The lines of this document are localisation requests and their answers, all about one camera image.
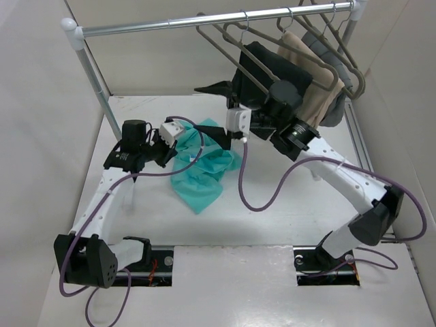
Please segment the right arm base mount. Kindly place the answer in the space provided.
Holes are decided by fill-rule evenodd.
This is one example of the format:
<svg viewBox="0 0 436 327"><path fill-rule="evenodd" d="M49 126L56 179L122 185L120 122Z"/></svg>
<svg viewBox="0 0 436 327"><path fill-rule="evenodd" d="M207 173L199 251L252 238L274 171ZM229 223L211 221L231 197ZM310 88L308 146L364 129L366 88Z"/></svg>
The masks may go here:
<svg viewBox="0 0 436 327"><path fill-rule="evenodd" d="M347 261L354 258L352 250L337 259L318 252L315 246L294 247L293 254L298 286L360 285L356 265Z"/></svg>

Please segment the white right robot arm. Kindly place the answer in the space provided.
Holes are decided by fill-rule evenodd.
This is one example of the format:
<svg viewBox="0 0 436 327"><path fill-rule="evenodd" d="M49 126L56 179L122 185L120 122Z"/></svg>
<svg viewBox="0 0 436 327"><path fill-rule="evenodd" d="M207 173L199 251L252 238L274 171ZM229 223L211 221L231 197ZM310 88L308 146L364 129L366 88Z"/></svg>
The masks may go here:
<svg viewBox="0 0 436 327"><path fill-rule="evenodd" d="M352 165L320 136L318 130L303 120L298 109L303 97L286 80L270 86L260 99L258 92L237 95L228 81L198 87L199 93L221 95L228 100L225 127L196 126L223 149L233 140L241 140L243 160L248 157L248 135L268 140L293 163L304 166L336 189L356 209L356 216L329 232L313 250L322 268L331 268L339 259L361 245L376 246L398 217L405 192L393 182L382 182Z"/></svg>

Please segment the teal t shirt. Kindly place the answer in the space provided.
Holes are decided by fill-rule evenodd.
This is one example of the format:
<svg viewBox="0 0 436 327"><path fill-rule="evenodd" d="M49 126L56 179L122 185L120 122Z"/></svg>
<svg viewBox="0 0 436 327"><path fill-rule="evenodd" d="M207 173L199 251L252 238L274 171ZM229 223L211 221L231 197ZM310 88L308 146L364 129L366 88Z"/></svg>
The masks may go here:
<svg viewBox="0 0 436 327"><path fill-rule="evenodd" d="M242 159L233 150L222 149L212 138L200 135L191 123L181 121L185 132L178 139L173 170L178 171L191 162L188 170L172 175L174 192L195 213L201 213L223 192L221 180L226 172L238 170Z"/></svg>

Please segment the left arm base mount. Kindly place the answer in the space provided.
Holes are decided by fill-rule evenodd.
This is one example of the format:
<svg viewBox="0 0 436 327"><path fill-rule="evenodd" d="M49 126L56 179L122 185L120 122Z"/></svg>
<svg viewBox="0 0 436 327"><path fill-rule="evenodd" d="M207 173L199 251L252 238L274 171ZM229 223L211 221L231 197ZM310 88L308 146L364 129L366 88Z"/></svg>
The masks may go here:
<svg viewBox="0 0 436 327"><path fill-rule="evenodd" d="M149 264L134 263L127 267L132 287L170 287L174 264L173 247L153 247Z"/></svg>

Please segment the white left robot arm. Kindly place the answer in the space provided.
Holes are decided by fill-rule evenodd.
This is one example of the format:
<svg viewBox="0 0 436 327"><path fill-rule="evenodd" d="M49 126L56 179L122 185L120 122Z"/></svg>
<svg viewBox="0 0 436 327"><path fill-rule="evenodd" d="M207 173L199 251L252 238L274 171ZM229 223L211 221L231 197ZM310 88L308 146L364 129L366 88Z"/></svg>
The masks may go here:
<svg viewBox="0 0 436 327"><path fill-rule="evenodd" d="M54 241L62 283L109 288L120 270L144 270L156 260L147 238L125 236L114 245L108 239L121 207L133 202L136 179L145 164L166 164L177 154L177 140L185 128L167 119L158 129L143 120L126 120L121 139L109 152L94 196L67 234Z"/></svg>

